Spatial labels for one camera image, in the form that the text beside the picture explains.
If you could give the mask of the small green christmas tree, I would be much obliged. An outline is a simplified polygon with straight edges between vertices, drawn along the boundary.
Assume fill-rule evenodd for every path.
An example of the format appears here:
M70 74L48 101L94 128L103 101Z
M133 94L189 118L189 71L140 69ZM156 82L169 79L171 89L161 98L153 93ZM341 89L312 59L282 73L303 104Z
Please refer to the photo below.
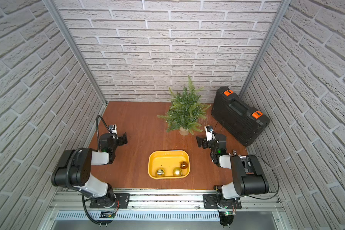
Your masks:
M210 105L201 102L199 94L204 88L196 89L191 76L182 91L173 92L169 89L171 105L164 115L157 115L167 123L167 132L183 129L193 135L202 131L200 120L207 119Z

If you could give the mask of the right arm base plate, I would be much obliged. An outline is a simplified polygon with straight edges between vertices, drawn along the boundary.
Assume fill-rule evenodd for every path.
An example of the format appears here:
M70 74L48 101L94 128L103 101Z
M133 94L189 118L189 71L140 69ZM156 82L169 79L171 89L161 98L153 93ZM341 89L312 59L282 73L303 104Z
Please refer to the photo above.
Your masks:
M204 209L237 210L242 208L242 204L239 198L223 199L218 198L215 194L204 194L203 204Z

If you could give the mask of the black tool case orange latches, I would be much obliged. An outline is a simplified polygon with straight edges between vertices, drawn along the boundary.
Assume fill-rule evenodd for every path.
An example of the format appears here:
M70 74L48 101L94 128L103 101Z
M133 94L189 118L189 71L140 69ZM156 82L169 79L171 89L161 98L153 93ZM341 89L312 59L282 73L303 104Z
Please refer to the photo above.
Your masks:
M228 87L217 89L211 115L243 146L250 146L271 120L239 99Z

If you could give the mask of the matte gold ball ornament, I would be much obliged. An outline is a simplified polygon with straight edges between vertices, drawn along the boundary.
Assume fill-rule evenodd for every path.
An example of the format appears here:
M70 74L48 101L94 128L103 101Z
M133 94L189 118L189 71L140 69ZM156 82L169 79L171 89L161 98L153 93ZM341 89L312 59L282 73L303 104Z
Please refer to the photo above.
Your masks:
M183 170L180 167L175 167L172 174L174 177L180 177L183 175Z

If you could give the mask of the white tree pot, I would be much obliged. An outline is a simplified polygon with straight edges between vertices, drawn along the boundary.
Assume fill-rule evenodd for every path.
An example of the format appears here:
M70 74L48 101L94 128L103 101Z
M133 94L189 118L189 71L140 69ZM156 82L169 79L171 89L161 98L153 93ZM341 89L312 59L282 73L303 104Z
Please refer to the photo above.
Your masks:
M190 134L190 132L189 132L187 129L184 129L183 127L180 127L179 133L180 133L182 136L187 136L188 134Z

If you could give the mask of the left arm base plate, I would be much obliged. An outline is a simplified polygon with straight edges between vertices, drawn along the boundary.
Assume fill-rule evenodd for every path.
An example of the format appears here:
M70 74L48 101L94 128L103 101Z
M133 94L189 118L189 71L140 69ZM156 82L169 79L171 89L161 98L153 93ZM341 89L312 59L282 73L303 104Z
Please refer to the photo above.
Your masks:
M91 209L126 209L130 194L116 193L114 196L103 196L91 200Z

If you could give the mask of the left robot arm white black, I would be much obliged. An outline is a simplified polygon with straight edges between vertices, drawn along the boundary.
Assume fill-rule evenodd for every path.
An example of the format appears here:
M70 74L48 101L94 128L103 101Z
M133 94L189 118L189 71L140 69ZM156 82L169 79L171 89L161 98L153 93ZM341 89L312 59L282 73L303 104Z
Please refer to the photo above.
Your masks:
M91 166L112 164L117 147L127 144L127 134L118 137L116 133L106 133L99 141L101 150L79 148L64 151L53 171L51 183L55 187L81 193L85 201L91 202L91 209L125 209L130 194L114 193L109 183L92 175Z

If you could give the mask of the shiny silver-gold ball ornament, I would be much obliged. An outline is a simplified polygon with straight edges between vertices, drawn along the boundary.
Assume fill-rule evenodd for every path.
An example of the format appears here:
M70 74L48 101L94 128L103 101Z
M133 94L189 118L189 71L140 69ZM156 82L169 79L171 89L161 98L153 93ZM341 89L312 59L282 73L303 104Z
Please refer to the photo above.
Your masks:
M164 169L157 169L155 174L156 174L156 177L165 177Z

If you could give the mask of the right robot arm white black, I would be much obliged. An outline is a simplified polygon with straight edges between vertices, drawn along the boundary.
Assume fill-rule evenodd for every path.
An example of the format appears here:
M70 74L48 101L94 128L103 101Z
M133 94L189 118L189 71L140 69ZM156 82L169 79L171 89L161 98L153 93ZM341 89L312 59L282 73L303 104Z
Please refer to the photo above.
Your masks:
M230 169L232 173L232 182L214 186L215 196L205 199L210 207L235 209L239 205L237 201L240 197L269 192L269 183L257 156L228 153L226 136L223 134L212 133L211 137L205 138L196 136L196 140L198 147L210 149L210 157L216 166Z

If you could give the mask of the copper ball ornament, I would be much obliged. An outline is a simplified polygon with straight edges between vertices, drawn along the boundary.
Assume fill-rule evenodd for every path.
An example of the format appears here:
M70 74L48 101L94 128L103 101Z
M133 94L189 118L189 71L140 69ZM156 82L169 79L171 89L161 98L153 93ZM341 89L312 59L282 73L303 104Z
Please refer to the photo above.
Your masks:
M181 162L180 163L180 168L181 169L187 169L188 168L188 163L187 162Z

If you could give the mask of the aluminium mounting rail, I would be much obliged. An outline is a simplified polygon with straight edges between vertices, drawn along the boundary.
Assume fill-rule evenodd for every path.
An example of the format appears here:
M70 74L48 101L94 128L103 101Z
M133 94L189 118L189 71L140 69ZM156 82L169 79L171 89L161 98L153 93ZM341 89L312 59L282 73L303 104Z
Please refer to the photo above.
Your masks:
M204 209L203 195L214 194L211 190L153 190L117 189L116 193L130 194L126 209L91 209L90 201L77 192L57 192L50 203L49 211L56 220L152 220L152 221L218 221L224 217L240 214L269 214L281 220L285 209L279 198L270 194L259 199L239 198L241 209Z

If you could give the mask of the yellow plastic tray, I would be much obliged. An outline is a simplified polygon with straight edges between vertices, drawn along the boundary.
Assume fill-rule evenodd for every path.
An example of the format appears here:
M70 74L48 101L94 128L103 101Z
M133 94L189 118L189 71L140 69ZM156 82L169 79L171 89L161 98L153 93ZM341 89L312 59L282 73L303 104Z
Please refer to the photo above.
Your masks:
M180 177L173 176L173 169L180 167L181 162L187 162L188 168L182 169L183 175ZM190 160L187 152L183 150L162 150L155 151L149 156L148 174L152 179L179 179L185 178L190 174ZM165 177L156 177L156 170L164 169Z

